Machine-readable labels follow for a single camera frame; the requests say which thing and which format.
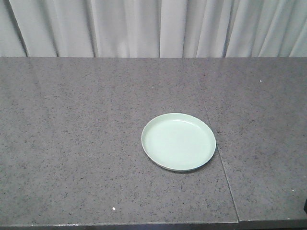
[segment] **light green plate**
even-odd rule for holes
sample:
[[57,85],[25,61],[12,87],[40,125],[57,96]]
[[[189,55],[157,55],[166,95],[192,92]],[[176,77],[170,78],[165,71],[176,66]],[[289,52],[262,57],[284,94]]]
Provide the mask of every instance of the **light green plate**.
[[187,114],[164,114],[142,132],[142,146],[156,164],[173,171],[196,169],[210,160],[215,137],[201,120]]

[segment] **table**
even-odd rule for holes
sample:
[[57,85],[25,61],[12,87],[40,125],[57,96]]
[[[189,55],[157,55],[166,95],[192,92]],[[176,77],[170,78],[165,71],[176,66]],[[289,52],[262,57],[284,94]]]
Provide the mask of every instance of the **table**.
[[[307,227],[307,58],[0,58],[0,229]],[[214,157],[155,165],[164,113]]]

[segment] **table surface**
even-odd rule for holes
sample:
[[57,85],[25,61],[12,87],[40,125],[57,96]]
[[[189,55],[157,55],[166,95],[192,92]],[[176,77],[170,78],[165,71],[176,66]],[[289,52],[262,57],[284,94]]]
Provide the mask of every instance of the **table surface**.
[[[307,58],[2,57],[0,228],[307,227],[306,75]],[[142,150],[173,112],[216,136],[195,171]]]

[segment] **white curtain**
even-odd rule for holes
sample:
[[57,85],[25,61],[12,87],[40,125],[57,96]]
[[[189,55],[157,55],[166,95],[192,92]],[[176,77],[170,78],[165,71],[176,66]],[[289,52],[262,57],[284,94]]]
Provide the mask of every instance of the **white curtain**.
[[307,57],[307,0],[0,0],[2,57]]

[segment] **speckled countertop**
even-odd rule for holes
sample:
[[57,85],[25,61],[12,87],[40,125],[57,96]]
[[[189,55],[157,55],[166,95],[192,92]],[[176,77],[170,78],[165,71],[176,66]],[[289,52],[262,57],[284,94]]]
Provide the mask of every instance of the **speckled countertop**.
[[[306,74],[307,58],[0,58],[0,229],[307,227]],[[171,112],[217,137],[198,170],[142,150]]]

